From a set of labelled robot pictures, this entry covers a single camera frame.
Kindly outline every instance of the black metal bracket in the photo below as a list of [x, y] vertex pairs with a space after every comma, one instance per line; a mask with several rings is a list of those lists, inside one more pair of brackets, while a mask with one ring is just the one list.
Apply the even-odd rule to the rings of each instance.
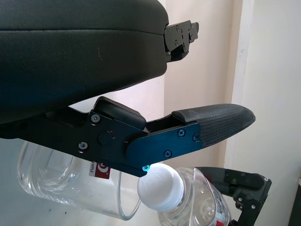
[[232, 169], [198, 169], [222, 194], [233, 197], [236, 208], [242, 211], [239, 220], [231, 220], [228, 226], [254, 226], [268, 197], [271, 180], [259, 174]]
[[167, 62], [178, 61], [187, 56], [190, 43], [198, 38], [198, 29], [198, 23], [191, 23], [191, 21], [165, 28], [164, 41]]
[[201, 149], [199, 133], [199, 124], [172, 115], [146, 123], [105, 97], [89, 113], [66, 107], [0, 127], [2, 138], [21, 138], [138, 177], [147, 165]]

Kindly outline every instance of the screw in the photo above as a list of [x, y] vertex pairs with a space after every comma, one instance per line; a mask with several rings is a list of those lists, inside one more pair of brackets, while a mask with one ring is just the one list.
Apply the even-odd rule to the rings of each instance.
[[147, 165], [147, 166], [143, 166], [142, 167], [142, 170], [144, 171], [144, 172], [147, 172], [147, 171], [149, 171], [150, 170], [150, 166], [149, 165]]
[[195, 135], [193, 135], [193, 140], [195, 142], [200, 141], [200, 139], [201, 139], [201, 137], [200, 137], [199, 133], [196, 133]]
[[171, 157], [171, 155], [172, 155], [171, 151], [164, 152], [164, 158], [166, 158], [166, 159], [169, 159]]
[[179, 137], [185, 136], [185, 130], [183, 130], [183, 129], [179, 130], [178, 135], [179, 135]]
[[88, 144], [86, 142], [80, 142], [79, 143], [79, 149], [80, 150], [86, 150], [88, 148]]
[[100, 116], [98, 114], [93, 114], [91, 116], [91, 121], [94, 123], [98, 123], [100, 121]]

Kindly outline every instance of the white bottle cap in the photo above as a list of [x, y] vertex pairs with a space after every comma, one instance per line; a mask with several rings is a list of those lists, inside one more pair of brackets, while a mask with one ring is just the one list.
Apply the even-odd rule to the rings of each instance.
[[138, 195], [148, 208], [169, 211], [181, 202], [184, 184], [173, 168], [155, 163], [150, 166], [146, 176], [139, 178]]

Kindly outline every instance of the beige wall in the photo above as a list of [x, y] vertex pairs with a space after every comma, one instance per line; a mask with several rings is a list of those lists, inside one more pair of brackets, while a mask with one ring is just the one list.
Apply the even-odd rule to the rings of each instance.
[[237, 135], [231, 165], [272, 180], [257, 226], [288, 224], [301, 175], [300, 9], [299, 0], [254, 2], [240, 86], [242, 105], [254, 112], [256, 122]]
[[[165, 74], [165, 115], [173, 110], [231, 101], [227, 97], [232, 94], [234, 69], [228, 68], [228, 65], [230, 63], [235, 68], [241, 12], [239, 5], [233, 0], [166, 2], [170, 24], [191, 20], [199, 22], [200, 29], [188, 56], [182, 61], [168, 64]], [[224, 149], [225, 145], [217, 144], [168, 160], [167, 164], [173, 167], [216, 166], [223, 163]]]

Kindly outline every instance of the glass jar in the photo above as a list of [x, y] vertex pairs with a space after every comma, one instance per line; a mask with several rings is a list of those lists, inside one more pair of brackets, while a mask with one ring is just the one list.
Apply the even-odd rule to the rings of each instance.
[[137, 177], [34, 143], [24, 142], [17, 172], [29, 194], [114, 218], [129, 220], [140, 205]]

